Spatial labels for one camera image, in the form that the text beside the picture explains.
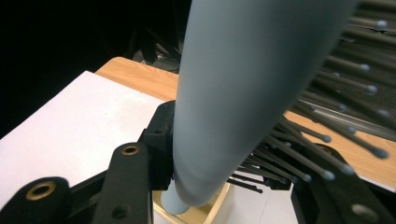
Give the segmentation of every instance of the light blue cylindrical object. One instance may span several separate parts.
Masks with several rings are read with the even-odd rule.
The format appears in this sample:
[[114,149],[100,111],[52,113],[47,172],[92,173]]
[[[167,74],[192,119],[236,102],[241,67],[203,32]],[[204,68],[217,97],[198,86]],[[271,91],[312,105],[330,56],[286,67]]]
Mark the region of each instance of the light blue cylindrical object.
[[358,1],[193,0],[174,127],[177,194],[203,205],[314,77]]
[[166,212],[172,215],[180,215],[189,210],[189,206],[183,203],[177,196],[175,181],[172,181],[167,191],[161,194],[161,203]]

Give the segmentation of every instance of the brass insert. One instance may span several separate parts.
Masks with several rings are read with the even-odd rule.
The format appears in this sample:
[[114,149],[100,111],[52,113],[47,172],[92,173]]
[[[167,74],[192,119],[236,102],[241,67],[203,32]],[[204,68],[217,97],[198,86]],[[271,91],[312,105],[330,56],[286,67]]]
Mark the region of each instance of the brass insert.
[[37,201],[49,196],[55,191],[56,185],[53,181],[45,181],[34,185],[26,193],[26,199],[30,201]]

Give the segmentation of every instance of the wooden table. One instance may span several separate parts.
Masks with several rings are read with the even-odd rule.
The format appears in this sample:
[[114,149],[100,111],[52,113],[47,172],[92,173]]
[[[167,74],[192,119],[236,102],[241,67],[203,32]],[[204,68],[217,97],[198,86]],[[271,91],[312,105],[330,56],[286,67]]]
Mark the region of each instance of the wooden table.
[[[177,96],[178,75],[125,58],[118,57],[110,60],[95,73],[164,101],[175,100]],[[307,128],[330,135],[332,142],[326,145],[338,150],[359,175],[396,188],[395,142],[368,133],[356,133],[358,137],[373,145],[382,147],[389,152],[387,159],[379,160],[367,152],[367,150],[320,124],[316,124],[309,119],[291,112],[287,112],[285,115],[288,119]],[[316,138],[307,137],[315,143],[324,144]]]

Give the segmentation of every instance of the white surface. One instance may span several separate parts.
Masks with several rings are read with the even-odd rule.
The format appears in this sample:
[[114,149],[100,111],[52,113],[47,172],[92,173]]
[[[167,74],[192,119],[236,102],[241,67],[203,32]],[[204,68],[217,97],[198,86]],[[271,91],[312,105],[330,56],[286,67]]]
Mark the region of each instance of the white surface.
[[[104,171],[113,150],[136,141],[163,101],[90,72],[81,74],[0,140],[0,207],[22,186],[61,176],[70,186]],[[288,191],[234,187],[226,223],[297,223]],[[154,223],[167,223],[154,213]]]

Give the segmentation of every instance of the screw hole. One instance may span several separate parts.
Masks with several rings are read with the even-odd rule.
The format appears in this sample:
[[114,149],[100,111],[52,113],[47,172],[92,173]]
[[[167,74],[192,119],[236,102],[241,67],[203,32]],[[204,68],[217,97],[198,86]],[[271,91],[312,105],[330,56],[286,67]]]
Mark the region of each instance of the screw hole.
[[128,204],[121,204],[113,209],[111,216],[115,219],[123,219],[128,216],[130,211],[131,207]]
[[55,191],[55,187],[56,185],[53,181],[38,183],[27,191],[26,199],[36,201],[45,198]]
[[137,147],[126,147],[122,150],[122,154],[125,156],[131,156],[136,154],[139,151]]

